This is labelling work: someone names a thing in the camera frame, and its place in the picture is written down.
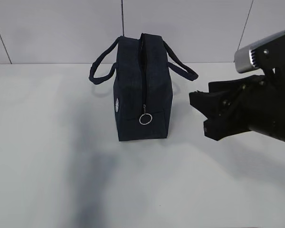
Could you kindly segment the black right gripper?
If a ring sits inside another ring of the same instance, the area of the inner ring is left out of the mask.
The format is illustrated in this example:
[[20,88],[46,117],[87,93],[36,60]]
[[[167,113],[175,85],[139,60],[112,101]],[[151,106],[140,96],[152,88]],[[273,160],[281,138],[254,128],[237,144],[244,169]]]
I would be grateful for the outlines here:
[[[285,142],[285,68],[261,70],[263,75],[213,81],[208,92],[189,93],[190,105],[207,118],[206,137],[219,141],[254,131]],[[219,116],[236,99],[237,114]]]

